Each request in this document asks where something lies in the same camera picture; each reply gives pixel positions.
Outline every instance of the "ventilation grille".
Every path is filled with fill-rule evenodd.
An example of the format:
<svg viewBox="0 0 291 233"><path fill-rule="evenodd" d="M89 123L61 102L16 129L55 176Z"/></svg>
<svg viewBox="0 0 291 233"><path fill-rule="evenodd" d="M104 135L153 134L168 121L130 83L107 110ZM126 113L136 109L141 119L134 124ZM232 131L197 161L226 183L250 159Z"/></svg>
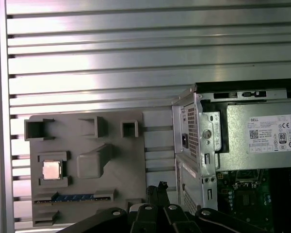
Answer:
<svg viewBox="0 0 291 233"><path fill-rule="evenodd" d="M192 215L195 215L198 210L197 204L193 201L190 194L187 192L187 189L184 191L184 206L188 208Z"/></svg>
<svg viewBox="0 0 291 233"><path fill-rule="evenodd" d="M188 124L189 124L189 149L190 155L194 158L197 157L197 123L196 123L196 110L195 108L188 109Z"/></svg>

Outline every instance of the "metal frame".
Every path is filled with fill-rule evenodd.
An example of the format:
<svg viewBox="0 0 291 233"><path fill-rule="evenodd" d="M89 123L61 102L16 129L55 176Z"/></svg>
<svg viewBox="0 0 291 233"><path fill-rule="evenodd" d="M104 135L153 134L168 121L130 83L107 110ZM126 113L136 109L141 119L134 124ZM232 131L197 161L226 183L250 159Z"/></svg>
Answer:
<svg viewBox="0 0 291 233"><path fill-rule="evenodd" d="M195 205L201 205L202 208L217 208L217 199L209 200L208 192L211 190L213 196L216 196L216 172L218 171L291 167L291 151L255 154L249 153L247 148L245 130L250 117L291 114L291 99L288 98L286 90L286 87L291 86L291 80L278 82L274 84L272 81L261 80L256 82L257 85L253 83L249 87L246 82L234 82L235 85L232 88L236 88L237 91L229 89L229 85L233 85L233 82L227 83L223 88L210 83L205 85L197 83L172 101L177 195L180 204L186 204L183 197L186 192L184 187L189 184L194 190L194 193L190 195L194 196L192 199ZM214 97L214 93L229 92L229 90L231 93L237 93L236 97L233 97L234 95L228 99ZM258 98L254 95L243 96L244 92L254 93L256 91L266 91L267 96ZM222 109L221 107L213 108L217 103L227 102L230 104L224 105ZM188 118L188 109L192 106L196 109L195 127L198 131L199 153L196 155L196 159L185 148L185 144L182 145L184 142L181 138L184 133L190 136L189 128L186 127L186 121L189 119L185 120L183 115ZM220 112L208 112L209 109L222 111L222 116L220 116ZM221 135L221 124L227 128L228 137L225 134ZM227 142L228 151L220 152L223 144L226 145Z"/></svg>
<svg viewBox="0 0 291 233"><path fill-rule="evenodd" d="M190 198L196 205L203 207L217 209L217 183L216 183L216 163L215 163L215 149L219 149L220 145L218 137L220 134L214 132L217 130L218 121L210 121L211 113L203 113L200 103L200 95L196 93L196 86L191 86L184 91L175 100L172 101L173 117L174 117L174 138L175 138L175 154L176 170L178 185L177 194L178 200L181 204L184 202L185 190L181 191L183 185L190 183L191 189L196 194L202 193L201 200L190 195ZM181 114L187 115L187 106L193 106L196 110L196 129L198 137L198 146L196 158L190 156L190 151L184 150L182 147L182 119ZM203 136L205 131L209 131L212 136L206 138Z"/></svg>
<svg viewBox="0 0 291 233"><path fill-rule="evenodd" d="M14 232L5 1L0 0L0 233Z"/></svg>

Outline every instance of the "power supply unit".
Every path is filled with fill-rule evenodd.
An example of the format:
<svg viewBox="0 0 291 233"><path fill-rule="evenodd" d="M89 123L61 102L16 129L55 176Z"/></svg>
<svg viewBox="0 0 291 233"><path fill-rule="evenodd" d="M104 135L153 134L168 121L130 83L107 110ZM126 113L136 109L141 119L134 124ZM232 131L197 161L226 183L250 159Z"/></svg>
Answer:
<svg viewBox="0 0 291 233"><path fill-rule="evenodd" d="M172 109L178 202L270 232L281 221L287 232L291 204L279 205L291 200L291 80L196 83Z"/></svg>

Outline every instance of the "corrugated metal wall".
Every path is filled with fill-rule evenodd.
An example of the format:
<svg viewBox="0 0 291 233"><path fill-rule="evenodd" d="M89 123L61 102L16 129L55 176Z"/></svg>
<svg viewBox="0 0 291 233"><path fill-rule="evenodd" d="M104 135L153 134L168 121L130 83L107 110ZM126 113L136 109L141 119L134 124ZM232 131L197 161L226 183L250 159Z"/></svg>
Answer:
<svg viewBox="0 0 291 233"><path fill-rule="evenodd" d="M174 197L171 99L194 82L291 78L291 0L7 0L6 9L19 232L32 227L31 115L142 109L148 184L167 180Z"/></svg>

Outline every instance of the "power supply label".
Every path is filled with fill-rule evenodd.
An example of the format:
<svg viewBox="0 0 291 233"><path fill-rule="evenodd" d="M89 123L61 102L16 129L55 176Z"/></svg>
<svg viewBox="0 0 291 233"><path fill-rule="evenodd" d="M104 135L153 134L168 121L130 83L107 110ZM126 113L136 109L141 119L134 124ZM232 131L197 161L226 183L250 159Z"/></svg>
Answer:
<svg viewBox="0 0 291 233"><path fill-rule="evenodd" d="M249 153L291 151L291 115L251 117Z"/></svg>

